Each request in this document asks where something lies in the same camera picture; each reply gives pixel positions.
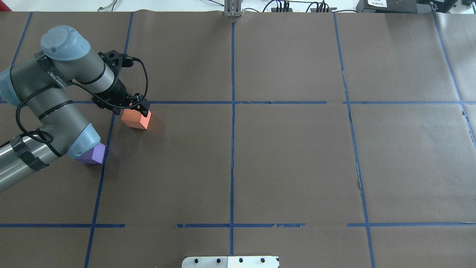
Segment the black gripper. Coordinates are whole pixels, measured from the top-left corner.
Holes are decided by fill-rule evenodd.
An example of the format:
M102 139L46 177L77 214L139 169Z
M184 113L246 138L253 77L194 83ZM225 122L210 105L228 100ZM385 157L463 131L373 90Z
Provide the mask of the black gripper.
M101 109L108 109L112 112L119 110L136 109L142 116L149 115L150 101L141 94L136 93L135 98L126 91L121 80L117 80L109 89L96 94L91 100Z

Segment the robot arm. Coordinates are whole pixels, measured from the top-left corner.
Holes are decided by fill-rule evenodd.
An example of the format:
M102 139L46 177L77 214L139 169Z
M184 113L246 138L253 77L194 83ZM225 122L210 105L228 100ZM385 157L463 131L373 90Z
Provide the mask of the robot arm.
M95 52L73 27L58 25L41 37L41 50L1 73L1 97L15 106L21 133L1 146L1 191L46 169L64 155L77 159L100 143L66 88L77 86L100 109L130 109L148 117L147 93L130 94L121 69L143 61L117 51Z

